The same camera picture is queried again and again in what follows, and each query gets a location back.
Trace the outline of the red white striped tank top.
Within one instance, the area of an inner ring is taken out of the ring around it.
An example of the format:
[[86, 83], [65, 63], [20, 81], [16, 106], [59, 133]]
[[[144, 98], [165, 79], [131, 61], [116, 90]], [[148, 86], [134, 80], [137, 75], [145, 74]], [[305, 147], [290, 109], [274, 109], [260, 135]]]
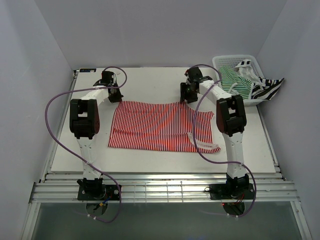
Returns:
[[[195, 110], [185, 102], [121, 102], [113, 115], [108, 146], [110, 148], [195, 153], [192, 121]], [[196, 143], [201, 153], [214, 154], [221, 149], [213, 142], [211, 120], [214, 113], [198, 111]]]

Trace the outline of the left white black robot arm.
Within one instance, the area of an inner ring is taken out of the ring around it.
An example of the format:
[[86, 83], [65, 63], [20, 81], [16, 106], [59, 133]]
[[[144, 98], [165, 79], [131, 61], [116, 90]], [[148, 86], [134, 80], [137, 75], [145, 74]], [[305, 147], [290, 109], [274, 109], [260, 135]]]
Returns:
[[122, 101], [123, 95], [119, 90], [116, 73], [103, 70], [101, 79], [94, 85], [94, 89], [81, 98], [74, 98], [69, 104], [69, 128], [74, 134], [80, 148], [83, 163], [83, 179], [77, 181], [85, 193], [95, 200], [106, 195], [102, 174], [92, 168], [97, 160], [95, 137], [100, 131], [99, 105], [105, 100], [111, 103]]

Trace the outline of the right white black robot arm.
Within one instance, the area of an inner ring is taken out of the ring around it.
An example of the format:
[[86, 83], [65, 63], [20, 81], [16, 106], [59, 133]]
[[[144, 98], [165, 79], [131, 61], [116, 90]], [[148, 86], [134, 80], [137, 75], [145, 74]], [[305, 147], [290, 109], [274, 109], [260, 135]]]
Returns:
[[[192, 143], [196, 152], [207, 162], [216, 165], [227, 165], [226, 183], [222, 191], [232, 199], [237, 199], [249, 188], [248, 170], [244, 164], [243, 133], [247, 125], [245, 106], [242, 96], [232, 95], [224, 91], [219, 81], [203, 76], [200, 65], [186, 70], [186, 82], [180, 84], [180, 102], [194, 103], [198, 101], [192, 118]], [[216, 126], [223, 136], [227, 161], [209, 160], [200, 152], [196, 143], [196, 118], [200, 104], [207, 98], [216, 106]]]

